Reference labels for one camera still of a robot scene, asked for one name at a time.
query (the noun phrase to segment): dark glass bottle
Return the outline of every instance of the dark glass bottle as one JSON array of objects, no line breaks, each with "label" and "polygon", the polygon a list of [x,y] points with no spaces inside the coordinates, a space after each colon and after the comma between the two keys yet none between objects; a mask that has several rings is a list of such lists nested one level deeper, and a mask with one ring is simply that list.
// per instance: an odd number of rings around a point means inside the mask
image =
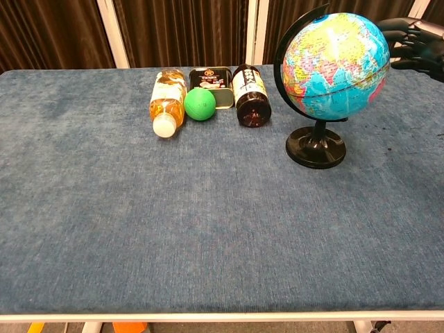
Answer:
[{"label": "dark glass bottle", "polygon": [[264,125],[271,117],[271,106],[259,70],[240,65],[233,73],[232,85],[239,123],[247,127]]}]

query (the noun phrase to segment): black globe base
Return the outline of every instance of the black globe base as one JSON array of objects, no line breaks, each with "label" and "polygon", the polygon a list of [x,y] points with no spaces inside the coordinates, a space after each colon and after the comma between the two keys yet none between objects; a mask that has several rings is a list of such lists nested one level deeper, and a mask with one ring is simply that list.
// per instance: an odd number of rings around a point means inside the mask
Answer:
[{"label": "black globe base", "polygon": [[286,143],[289,157],[312,169],[335,167],[345,157],[344,141],[339,135],[325,129],[325,121],[316,121],[315,126],[303,127],[290,134]]}]

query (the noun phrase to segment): curtain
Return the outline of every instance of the curtain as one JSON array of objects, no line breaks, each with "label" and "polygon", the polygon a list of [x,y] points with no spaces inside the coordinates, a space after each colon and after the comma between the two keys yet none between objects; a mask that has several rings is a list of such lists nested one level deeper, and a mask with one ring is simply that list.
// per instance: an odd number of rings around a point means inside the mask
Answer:
[{"label": "curtain", "polygon": [[444,3],[443,0],[431,0],[422,18],[425,21],[444,26]]},{"label": "curtain", "polygon": [[92,0],[0,0],[0,73],[115,67]]},{"label": "curtain", "polygon": [[248,0],[114,0],[131,67],[240,65]]},{"label": "curtain", "polygon": [[407,16],[413,2],[414,0],[270,0],[263,63],[273,63],[279,41],[292,23],[306,12],[325,3],[330,3],[327,8],[329,13],[353,12],[378,22],[382,19]]}]

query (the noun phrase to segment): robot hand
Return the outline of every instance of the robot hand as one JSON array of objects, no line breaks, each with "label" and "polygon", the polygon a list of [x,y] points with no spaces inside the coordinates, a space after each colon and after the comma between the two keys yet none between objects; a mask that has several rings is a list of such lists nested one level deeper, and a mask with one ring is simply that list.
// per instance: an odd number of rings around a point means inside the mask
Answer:
[{"label": "robot hand", "polygon": [[392,47],[394,69],[413,69],[444,82],[444,27],[412,17],[385,19],[376,23],[386,41],[399,42]]}]

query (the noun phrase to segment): bottle cap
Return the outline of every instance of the bottle cap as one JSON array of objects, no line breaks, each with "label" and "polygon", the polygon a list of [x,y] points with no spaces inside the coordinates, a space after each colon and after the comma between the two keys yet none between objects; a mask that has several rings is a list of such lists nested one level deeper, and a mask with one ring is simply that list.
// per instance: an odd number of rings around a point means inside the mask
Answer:
[{"label": "bottle cap", "polygon": [[161,113],[153,120],[154,133],[160,137],[172,137],[176,127],[176,120],[169,113]]}]

